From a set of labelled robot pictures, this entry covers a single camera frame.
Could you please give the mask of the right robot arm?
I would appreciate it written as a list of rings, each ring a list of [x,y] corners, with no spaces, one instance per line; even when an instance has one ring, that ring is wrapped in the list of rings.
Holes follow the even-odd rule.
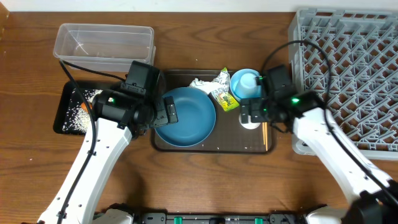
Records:
[[[397,182],[360,152],[316,93],[242,99],[241,121],[285,123],[340,186],[348,209],[316,208],[303,216],[304,223],[397,223]]]

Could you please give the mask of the dark blue plate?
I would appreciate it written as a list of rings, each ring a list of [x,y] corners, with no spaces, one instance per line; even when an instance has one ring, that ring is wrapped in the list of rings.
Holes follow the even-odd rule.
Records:
[[[164,94],[168,96],[174,100],[178,122],[156,128],[157,135],[177,147],[190,147],[204,141],[216,123],[215,106],[209,96],[190,87],[170,90]]]

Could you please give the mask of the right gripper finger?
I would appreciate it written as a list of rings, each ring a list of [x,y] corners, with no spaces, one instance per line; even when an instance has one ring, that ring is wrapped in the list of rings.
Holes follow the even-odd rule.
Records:
[[[241,113],[240,113],[241,122],[243,124],[248,124],[248,122],[249,122],[249,109],[250,109],[250,107],[249,107],[249,99],[247,99],[247,98],[241,99],[240,105],[241,105],[241,107],[240,107],[240,109],[241,109]]]
[[[265,121],[264,105],[262,98],[249,99],[249,114],[252,123],[262,123]]]

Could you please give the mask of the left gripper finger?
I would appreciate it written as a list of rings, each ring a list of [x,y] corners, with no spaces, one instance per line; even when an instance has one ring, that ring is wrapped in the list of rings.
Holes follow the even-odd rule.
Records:
[[[172,96],[167,96],[164,98],[166,113],[168,117],[168,123],[177,123],[178,116],[177,110],[174,103],[174,98]]]
[[[163,98],[159,98],[155,102],[155,120],[153,122],[154,127],[160,127],[168,124],[169,119],[167,116],[167,110]]]

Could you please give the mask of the white pink cup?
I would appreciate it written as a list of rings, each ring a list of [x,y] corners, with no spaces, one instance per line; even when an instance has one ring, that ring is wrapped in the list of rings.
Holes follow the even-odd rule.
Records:
[[[253,123],[251,121],[251,116],[250,115],[248,116],[248,122],[247,123],[243,123],[242,122],[242,115],[241,114],[239,115],[238,119],[239,119],[240,125],[242,127],[244,127],[245,129],[256,129],[262,124],[262,123]]]

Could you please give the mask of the pile of white rice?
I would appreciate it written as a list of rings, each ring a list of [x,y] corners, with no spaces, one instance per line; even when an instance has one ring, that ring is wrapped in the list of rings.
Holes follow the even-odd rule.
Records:
[[[65,119],[62,123],[62,132],[64,134],[84,135],[91,124],[90,116],[81,109],[84,103],[81,96],[74,88],[70,99],[68,100]]]

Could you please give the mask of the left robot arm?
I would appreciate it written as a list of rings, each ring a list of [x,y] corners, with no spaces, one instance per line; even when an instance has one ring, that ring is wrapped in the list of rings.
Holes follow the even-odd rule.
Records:
[[[141,131],[178,121],[171,96],[151,96],[148,90],[122,84],[103,90],[88,110],[90,126],[72,167],[39,223],[133,223],[124,207],[95,209],[121,153]]]

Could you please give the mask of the orange carrot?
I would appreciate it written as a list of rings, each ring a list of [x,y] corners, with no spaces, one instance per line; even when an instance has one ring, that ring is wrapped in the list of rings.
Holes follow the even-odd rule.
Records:
[[[82,103],[80,107],[81,107],[81,109],[82,109],[83,111],[85,111],[86,113],[88,112],[88,109],[87,109],[85,103]]]

